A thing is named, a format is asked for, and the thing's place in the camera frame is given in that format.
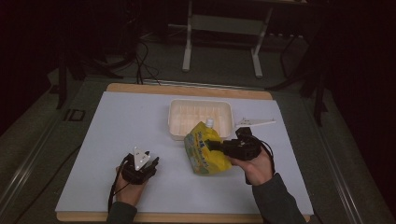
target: person's right hand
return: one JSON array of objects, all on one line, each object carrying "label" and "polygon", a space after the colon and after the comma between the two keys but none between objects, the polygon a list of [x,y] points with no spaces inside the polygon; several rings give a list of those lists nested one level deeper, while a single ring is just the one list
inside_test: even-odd
[{"label": "person's right hand", "polygon": [[271,158],[263,148],[259,156],[251,161],[240,161],[231,157],[229,160],[232,165],[240,166],[245,171],[247,179],[253,186],[259,186],[273,177]]}]

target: snack bag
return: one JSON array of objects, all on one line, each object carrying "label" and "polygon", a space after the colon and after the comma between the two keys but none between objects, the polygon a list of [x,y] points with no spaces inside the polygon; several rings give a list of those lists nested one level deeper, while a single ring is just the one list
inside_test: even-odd
[{"label": "snack bag", "polygon": [[207,140],[222,142],[219,134],[211,127],[213,119],[208,119],[206,124],[200,121],[184,138],[192,170],[197,175],[213,175],[232,167],[221,151],[209,150],[207,147]]}]

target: black device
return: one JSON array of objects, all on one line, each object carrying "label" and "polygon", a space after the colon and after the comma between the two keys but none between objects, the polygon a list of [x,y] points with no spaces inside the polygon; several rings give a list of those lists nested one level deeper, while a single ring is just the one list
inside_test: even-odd
[{"label": "black device", "polygon": [[224,140],[222,143],[209,140],[207,142],[209,150],[222,151],[224,155],[240,161],[251,161],[260,155],[263,148],[271,159],[271,166],[274,174],[274,154],[271,147],[267,143],[255,137],[249,127],[239,128],[235,131],[235,134],[237,139]]},{"label": "black device", "polygon": [[[151,162],[150,165],[145,163],[142,167],[138,167],[136,170],[136,164],[134,163],[134,155],[128,153],[128,155],[122,160],[119,170],[117,171],[116,179],[114,180],[113,185],[111,186],[111,191],[108,196],[108,204],[107,210],[110,212],[111,205],[113,204],[113,197],[122,189],[124,189],[129,184],[133,185],[142,185],[147,180],[149,180],[152,176],[155,175],[157,169],[155,168],[158,164],[159,157],[157,157],[154,161]],[[128,182],[128,184],[117,192],[114,192],[116,189],[117,180],[119,179],[120,174],[122,174],[122,178]]]}]

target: white tray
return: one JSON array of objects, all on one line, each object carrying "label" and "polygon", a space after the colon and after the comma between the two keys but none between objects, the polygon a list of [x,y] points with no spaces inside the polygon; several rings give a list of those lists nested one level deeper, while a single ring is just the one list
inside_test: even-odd
[{"label": "white tray", "polygon": [[168,125],[172,138],[181,141],[200,122],[213,119],[213,129],[223,139],[233,131],[233,113],[230,104],[222,101],[195,101],[176,99],[169,108]]}]

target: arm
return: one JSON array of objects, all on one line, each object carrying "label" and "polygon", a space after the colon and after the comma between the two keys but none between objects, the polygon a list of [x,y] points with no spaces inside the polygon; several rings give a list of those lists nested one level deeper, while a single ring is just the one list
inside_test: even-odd
[{"label": "arm", "polygon": [[120,174],[116,184],[116,202],[108,213],[108,224],[130,224],[137,213],[136,205],[140,200],[147,182],[142,185],[132,185],[122,178]]},{"label": "arm", "polygon": [[262,218],[268,223],[306,223],[294,198],[288,193],[280,174],[273,175],[271,158],[262,149],[251,161],[230,158],[240,166],[252,184],[253,196]]}]

